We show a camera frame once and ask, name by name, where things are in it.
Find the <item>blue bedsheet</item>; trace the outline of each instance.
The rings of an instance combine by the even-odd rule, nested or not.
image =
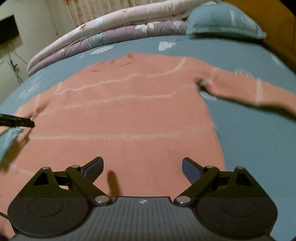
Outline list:
[[[175,43],[160,52],[160,41]],[[255,78],[296,94],[295,75],[263,47],[221,39],[163,36],[112,45],[107,52],[94,50],[55,63],[25,81],[0,106],[0,113],[13,114],[35,95],[97,61],[117,59],[128,52],[169,56],[192,56],[229,71],[248,72]],[[244,166],[273,198],[279,217],[272,235],[288,241],[296,236],[296,122],[224,100],[205,99],[219,135],[227,170]],[[10,145],[13,131],[0,137],[0,158]]]

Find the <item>wooden headboard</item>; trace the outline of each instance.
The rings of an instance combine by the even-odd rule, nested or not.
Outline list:
[[[267,33],[262,45],[296,73],[296,17],[279,0],[223,0],[255,20]]]

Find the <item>wire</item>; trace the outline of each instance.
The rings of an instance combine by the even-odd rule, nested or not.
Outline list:
[[[26,61],[24,61],[24,59],[21,57],[21,56],[19,56],[17,53],[16,53],[16,51],[15,51],[15,46],[13,45],[13,43],[12,42],[9,42],[12,46],[13,46],[13,53],[17,56],[17,57],[19,57],[25,64],[28,64]]]
[[[2,212],[0,212],[0,216],[2,216],[4,218],[6,218],[7,220],[9,220],[8,216],[6,214],[2,213]]]
[[[19,85],[21,85],[21,82],[23,83],[24,81],[22,80],[22,78],[21,78],[21,77],[18,75],[18,73],[16,72],[16,70],[15,70],[16,65],[13,65],[13,61],[12,61],[11,55],[10,55],[10,53],[9,53],[8,46],[6,46],[6,47],[7,47],[7,55],[8,55],[8,58],[9,58],[9,65],[10,65],[11,69],[13,70],[13,72],[14,72],[16,78],[17,78],[17,81],[18,81]]]
[[[56,35],[57,35],[58,37],[60,37],[59,33],[57,32],[57,27],[55,26],[55,23],[54,23],[54,18],[53,18],[53,16],[52,16],[52,11],[50,10],[48,0],[46,0],[46,3],[47,3],[47,7],[48,7],[48,10],[49,10],[49,13],[50,13],[50,17],[52,18],[52,22],[53,22],[53,24],[54,24],[54,28],[55,28],[55,30],[56,30]]]

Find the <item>purple quilt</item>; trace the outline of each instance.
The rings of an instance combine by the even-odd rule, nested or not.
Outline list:
[[[186,24],[184,21],[163,21],[152,22],[140,25],[129,25],[113,30],[108,30],[99,34],[90,36],[75,44],[69,45],[49,57],[37,63],[30,71],[29,76],[37,71],[56,63],[62,59],[82,53],[84,51],[100,47],[103,45],[133,40],[142,39],[163,35],[184,35],[186,34]]]

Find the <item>folded comforter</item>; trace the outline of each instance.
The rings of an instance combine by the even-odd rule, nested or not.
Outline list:
[[[92,48],[133,39],[183,34],[186,34],[185,22],[171,20],[163,22],[156,21],[140,25],[130,25],[113,30],[108,30],[103,33],[90,36],[82,41],[69,45],[53,53],[52,55],[38,62],[33,68],[31,68],[29,70],[29,76],[55,62],[90,50]]]
[[[38,62],[50,56],[52,53],[85,36],[94,35],[134,22],[183,14],[207,1],[208,0],[167,0],[109,13],[79,26],[47,46],[30,60],[27,71],[30,72]]]

